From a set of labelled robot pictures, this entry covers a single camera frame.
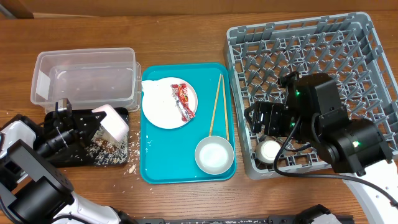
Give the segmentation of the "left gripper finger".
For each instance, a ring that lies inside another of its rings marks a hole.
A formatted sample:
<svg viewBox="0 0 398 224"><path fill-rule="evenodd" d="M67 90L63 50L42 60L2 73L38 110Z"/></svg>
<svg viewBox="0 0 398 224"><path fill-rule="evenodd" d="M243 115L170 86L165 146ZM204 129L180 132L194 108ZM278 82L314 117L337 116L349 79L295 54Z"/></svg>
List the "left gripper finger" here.
<svg viewBox="0 0 398 224"><path fill-rule="evenodd" d="M92 110L74 111L74 117L77 121L83 123L101 122L106 117L106 112L92 112Z"/></svg>
<svg viewBox="0 0 398 224"><path fill-rule="evenodd" d="M82 145L90 145L94 135L100 129L100 127L101 127L100 124L94 124L94 125L87 124L86 126L83 126L83 129L79 130L79 140L82 143Z"/></svg>

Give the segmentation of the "rice and food scraps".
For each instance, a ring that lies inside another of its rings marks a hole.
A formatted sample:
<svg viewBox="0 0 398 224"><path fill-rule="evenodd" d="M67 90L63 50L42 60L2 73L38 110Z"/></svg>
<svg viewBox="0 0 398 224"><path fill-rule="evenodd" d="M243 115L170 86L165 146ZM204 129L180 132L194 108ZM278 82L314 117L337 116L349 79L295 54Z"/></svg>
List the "rice and food scraps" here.
<svg viewBox="0 0 398 224"><path fill-rule="evenodd" d="M94 159L96 166L121 165L127 162L129 157L128 134L118 144L111 144L100 138L103 128L100 128L94 135L89 146L85 147L86 155Z"/></svg>

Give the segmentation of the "small pink plate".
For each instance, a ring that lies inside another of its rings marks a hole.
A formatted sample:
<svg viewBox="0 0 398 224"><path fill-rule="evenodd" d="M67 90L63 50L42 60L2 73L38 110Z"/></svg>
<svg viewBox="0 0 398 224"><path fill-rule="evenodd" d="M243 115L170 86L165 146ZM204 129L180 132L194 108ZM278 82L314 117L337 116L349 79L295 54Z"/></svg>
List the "small pink plate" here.
<svg viewBox="0 0 398 224"><path fill-rule="evenodd" d="M103 105L93 109L91 112L106 113L106 116L100 122L101 127L103 128L103 133L99 135L101 139L104 139L111 144L118 144L124 139L125 135L129 131L129 126L112 106Z"/></svg>

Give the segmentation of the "white paper cup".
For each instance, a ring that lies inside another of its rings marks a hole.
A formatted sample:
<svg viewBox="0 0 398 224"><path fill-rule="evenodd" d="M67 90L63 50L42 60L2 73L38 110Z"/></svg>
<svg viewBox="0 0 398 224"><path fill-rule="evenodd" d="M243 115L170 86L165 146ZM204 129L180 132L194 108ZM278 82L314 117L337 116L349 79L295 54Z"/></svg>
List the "white paper cup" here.
<svg viewBox="0 0 398 224"><path fill-rule="evenodd" d="M262 141L256 146L256 158L266 164L272 164L280 150L280 144L273 140Z"/></svg>

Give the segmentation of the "grey bowl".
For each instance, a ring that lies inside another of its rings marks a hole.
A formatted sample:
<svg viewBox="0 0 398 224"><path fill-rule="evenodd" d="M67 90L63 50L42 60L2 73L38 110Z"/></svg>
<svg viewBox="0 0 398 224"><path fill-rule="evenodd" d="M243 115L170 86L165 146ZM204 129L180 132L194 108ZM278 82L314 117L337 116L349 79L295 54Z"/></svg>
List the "grey bowl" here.
<svg viewBox="0 0 398 224"><path fill-rule="evenodd" d="M234 162L232 145L219 136L208 136L202 139L195 149L195 162L205 173L220 175L229 170Z"/></svg>

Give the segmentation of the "white napkin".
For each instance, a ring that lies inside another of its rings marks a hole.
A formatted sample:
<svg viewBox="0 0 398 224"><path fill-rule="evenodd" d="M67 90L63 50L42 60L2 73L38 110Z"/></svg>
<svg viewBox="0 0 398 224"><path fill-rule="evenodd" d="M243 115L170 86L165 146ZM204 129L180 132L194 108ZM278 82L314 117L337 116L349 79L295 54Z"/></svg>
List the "white napkin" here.
<svg viewBox="0 0 398 224"><path fill-rule="evenodd" d="M159 101L159 81L158 80L144 80L142 81L142 100L146 102Z"/></svg>

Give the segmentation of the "large white plate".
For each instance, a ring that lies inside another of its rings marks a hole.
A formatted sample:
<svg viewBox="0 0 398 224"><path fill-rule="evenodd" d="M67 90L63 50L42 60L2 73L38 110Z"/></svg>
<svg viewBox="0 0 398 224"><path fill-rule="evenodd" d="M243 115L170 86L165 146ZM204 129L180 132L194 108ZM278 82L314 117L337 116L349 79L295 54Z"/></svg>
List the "large white plate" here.
<svg viewBox="0 0 398 224"><path fill-rule="evenodd" d="M189 108L196 113L198 108L198 97L194 88L185 80L175 77L161 78L159 81L159 101L146 102L142 100L142 111L154 126L162 129L180 128L188 123L182 121L176 101L172 96L172 84L185 83L188 91Z"/></svg>

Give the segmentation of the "red snack wrapper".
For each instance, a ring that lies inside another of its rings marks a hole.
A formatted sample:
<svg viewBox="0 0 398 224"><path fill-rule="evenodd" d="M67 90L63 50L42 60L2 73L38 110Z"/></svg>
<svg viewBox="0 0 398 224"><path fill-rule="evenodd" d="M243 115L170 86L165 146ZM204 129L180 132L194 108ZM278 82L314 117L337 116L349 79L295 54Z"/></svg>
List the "red snack wrapper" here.
<svg viewBox="0 0 398 224"><path fill-rule="evenodd" d="M176 101L177 108L182 115L182 121L190 121L195 117L194 112L189 108L188 91L185 83L172 84L172 96Z"/></svg>

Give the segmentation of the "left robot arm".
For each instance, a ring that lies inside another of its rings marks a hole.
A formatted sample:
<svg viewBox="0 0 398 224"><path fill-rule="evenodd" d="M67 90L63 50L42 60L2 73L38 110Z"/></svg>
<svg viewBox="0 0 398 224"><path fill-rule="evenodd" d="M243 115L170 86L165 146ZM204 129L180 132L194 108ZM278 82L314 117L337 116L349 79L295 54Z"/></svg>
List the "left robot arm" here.
<svg viewBox="0 0 398 224"><path fill-rule="evenodd" d="M1 210L13 223L135 223L75 192L58 158L79 154L109 114L55 112L44 124L21 114L1 128Z"/></svg>

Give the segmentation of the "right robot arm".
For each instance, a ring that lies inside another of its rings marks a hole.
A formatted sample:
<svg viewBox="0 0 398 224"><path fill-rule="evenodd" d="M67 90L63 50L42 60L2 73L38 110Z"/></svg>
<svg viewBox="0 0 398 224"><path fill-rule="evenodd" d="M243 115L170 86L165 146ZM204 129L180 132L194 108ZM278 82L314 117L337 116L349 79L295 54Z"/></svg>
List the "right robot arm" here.
<svg viewBox="0 0 398 224"><path fill-rule="evenodd" d="M315 148L334 174L353 193L369 223L397 223L397 166L377 125L366 119L350 119L338 87L327 73L300 76L292 72L278 79L286 89L285 103L256 101L244 110L253 133L284 137L273 168L286 177L312 178L314 174L279 170L277 161L291 139Z"/></svg>

